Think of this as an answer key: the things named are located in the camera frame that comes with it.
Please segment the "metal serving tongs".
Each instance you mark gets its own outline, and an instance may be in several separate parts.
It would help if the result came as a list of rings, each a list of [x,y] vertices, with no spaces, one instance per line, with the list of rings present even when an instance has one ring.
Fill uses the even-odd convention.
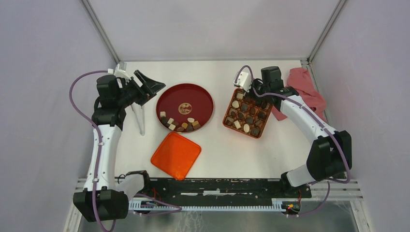
[[[144,136],[146,133],[146,123],[145,123],[145,107],[140,106],[136,103],[131,105],[140,135]]]

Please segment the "white rounded chocolate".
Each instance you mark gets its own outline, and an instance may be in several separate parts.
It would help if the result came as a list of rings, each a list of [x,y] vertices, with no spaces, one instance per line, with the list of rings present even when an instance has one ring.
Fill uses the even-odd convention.
[[[231,106],[235,109],[239,108],[240,104],[238,101],[232,101]]]

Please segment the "orange compartment chocolate box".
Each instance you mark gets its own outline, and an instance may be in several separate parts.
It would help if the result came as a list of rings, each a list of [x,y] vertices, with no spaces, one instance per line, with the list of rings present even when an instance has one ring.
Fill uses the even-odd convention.
[[[244,97],[238,100],[235,96],[240,92]],[[240,106],[235,109],[231,106],[232,101],[238,101]],[[223,117],[223,126],[232,129],[241,134],[247,135],[251,138],[259,139],[264,131],[273,105],[268,102],[255,102],[244,90],[236,88],[233,92],[228,108]],[[237,130],[234,127],[234,121],[239,120],[241,128]],[[249,124],[250,131],[245,133],[243,131],[243,125]]]

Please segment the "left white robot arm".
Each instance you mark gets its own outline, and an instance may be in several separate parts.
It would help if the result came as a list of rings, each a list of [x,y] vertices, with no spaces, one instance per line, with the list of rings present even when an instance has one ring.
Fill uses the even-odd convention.
[[[146,197],[151,193],[152,184],[145,170],[128,172],[123,181],[116,180],[117,147],[126,108],[143,106],[166,86],[139,70],[133,77],[113,70],[100,73],[102,76],[96,80],[98,97],[92,116],[79,112],[91,123],[94,142],[86,182],[83,190],[73,195],[73,203],[88,222],[124,219],[129,202],[136,194]]]

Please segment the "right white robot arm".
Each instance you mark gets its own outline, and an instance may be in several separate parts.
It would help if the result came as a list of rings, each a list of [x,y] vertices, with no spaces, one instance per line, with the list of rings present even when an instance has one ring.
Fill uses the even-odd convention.
[[[329,126],[312,109],[293,87],[286,87],[277,66],[261,69],[262,77],[252,80],[255,97],[269,101],[273,106],[305,135],[311,145],[306,163],[285,172],[279,184],[279,191],[285,197],[292,197],[304,184],[323,180],[348,183],[351,179],[352,142],[351,135]],[[346,173],[346,180],[335,179],[335,175]]]

